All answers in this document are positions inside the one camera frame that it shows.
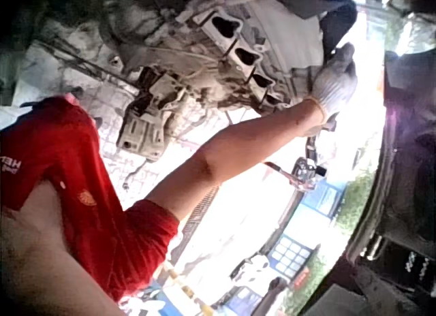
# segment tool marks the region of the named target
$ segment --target red t-shirt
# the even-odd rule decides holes
[[[118,301],[149,283],[178,221],[148,200],[123,211],[93,120],[64,98],[45,99],[1,131],[1,205],[20,210],[35,184],[49,180],[61,198],[70,251]]]

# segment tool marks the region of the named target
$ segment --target forearm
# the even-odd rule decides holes
[[[213,187],[252,168],[321,121],[318,106],[304,101],[227,127],[162,180],[147,199],[182,220]]]
[[[319,125],[323,114],[312,101],[227,127],[202,146],[214,183],[222,183],[265,160],[297,136]]]

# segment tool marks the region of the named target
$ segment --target mechanic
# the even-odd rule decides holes
[[[122,315],[146,287],[184,219],[215,186],[340,111],[357,77],[346,44],[301,103],[220,131],[123,211],[92,119],[71,94],[1,132],[2,290],[26,315]]]

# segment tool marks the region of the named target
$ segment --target work glove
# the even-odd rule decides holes
[[[354,46],[350,43],[338,48],[313,82],[312,93],[306,99],[318,104],[324,114],[323,124],[340,112],[351,99],[357,87],[356,65],[353,62]]]

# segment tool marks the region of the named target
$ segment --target elbow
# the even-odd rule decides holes
[[[203,181],[212,185],[220,185],[223,182],[220,179],[218,167],[216,163],[213,162],[211,154],[208,153],[207,147],[200,147],[191,157],[191,161]]]

